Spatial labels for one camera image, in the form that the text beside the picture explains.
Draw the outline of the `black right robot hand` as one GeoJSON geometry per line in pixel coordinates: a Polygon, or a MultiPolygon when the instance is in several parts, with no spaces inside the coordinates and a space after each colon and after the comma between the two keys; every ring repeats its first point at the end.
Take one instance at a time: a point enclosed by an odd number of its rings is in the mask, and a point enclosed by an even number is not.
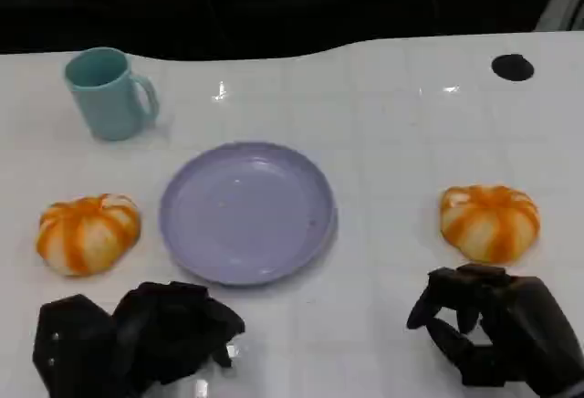
{"type": "Polygon", "coordinates": [[[582,396],[583,350],[541,279],[478,264],[428,277],[406,326],[427,329],[463,385],[523,382],[539,397],[582,396]]]}

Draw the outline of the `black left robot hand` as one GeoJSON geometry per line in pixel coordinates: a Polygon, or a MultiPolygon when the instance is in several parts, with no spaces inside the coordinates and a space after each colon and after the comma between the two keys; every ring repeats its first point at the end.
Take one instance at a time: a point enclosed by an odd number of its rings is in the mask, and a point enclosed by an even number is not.
{"type": "Polygon", "coordinates": [[[208,288],[177,281],[140,284],[121,299],[113,319],[115,366],[130,397],[191,376],[209,361],[231,368],[227,344],[245,332],[243,319],[208,288]]]}

